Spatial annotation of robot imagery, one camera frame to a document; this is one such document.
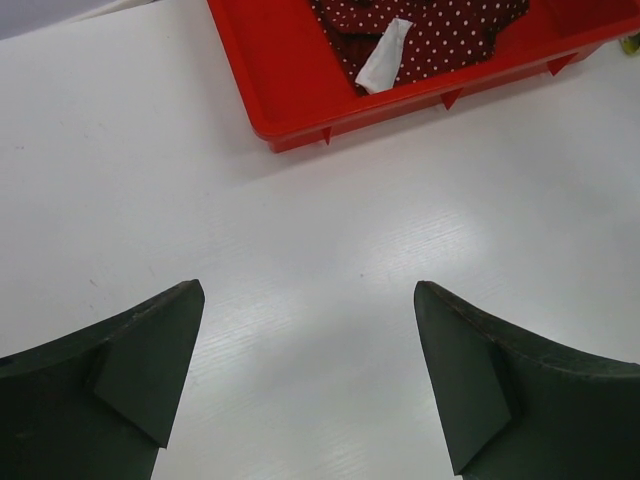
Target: white paper tag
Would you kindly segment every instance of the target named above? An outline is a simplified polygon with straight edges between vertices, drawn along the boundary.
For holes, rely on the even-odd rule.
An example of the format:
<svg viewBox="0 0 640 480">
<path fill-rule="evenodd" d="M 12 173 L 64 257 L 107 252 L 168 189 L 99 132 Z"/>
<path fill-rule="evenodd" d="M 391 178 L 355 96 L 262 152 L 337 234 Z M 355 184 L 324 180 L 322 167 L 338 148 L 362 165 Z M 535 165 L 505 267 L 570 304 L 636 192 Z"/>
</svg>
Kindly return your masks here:
<svg viewBox="0 0 640 480">
<path fill-rule="evenodd" d="M 369 93 L 393 88 L 402 62 L 404 40 L 412 25 L 412 22 L 400 18 L 391 21 L 367 63 L 358 73 L 358 85 Z"/>
</svg>

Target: red polka dot fabric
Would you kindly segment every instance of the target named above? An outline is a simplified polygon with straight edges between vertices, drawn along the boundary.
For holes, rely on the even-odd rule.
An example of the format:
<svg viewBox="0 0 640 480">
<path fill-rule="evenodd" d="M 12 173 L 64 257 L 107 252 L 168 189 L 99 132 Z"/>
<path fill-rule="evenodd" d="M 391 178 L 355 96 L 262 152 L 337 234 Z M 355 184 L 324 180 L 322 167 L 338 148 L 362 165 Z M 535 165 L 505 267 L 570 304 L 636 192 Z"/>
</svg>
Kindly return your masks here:
<svg viewBox="0 0 640 480">
<path fill-rule="evenodd" d="M 413 23 L 394 87 L 488 60 L 497 35 L 529 11 L 529 0 L 310 1 L 354 82 L 389 23 Z"/>
</svg>

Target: white tabletop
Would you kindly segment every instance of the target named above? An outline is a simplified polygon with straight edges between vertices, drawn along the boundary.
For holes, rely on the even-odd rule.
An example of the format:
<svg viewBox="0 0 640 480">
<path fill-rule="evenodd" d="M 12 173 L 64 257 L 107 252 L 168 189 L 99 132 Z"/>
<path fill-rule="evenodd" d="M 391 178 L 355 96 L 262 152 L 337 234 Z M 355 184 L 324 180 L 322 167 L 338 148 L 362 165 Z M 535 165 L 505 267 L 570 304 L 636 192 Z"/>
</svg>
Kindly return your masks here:
<svg viewBox="0 0 640 480">
<path fill-rule="evenodd" d="M 60 22 L 96 17 L 153 0 L 0 0 L 0 40 Z"/>
<path fill-rule="evenodd" d="M 640 60 L 271 154 L 204 0 L 0 42 L 0 356 L 199 278 L 155 480 L 451 479 L 418 342 L 431 279 L 640 361 Z"/>
</svg>

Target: red plastic tray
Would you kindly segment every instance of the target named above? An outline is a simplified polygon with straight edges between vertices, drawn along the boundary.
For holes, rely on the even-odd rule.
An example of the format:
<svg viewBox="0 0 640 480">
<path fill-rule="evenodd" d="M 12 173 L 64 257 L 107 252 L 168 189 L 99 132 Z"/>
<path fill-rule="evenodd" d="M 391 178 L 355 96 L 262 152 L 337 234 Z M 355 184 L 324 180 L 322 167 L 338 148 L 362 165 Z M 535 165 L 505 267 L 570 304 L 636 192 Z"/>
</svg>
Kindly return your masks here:
<svg viewBox="0 0 640 480">
<path fill-rule="evenodd" d="M 640 31 L 640 0 L 530 0 L 480 65 L 360 97 L 308 0 L 208 0 L 256 134 L 282 152 L 543 72 Z"/>
</svg>

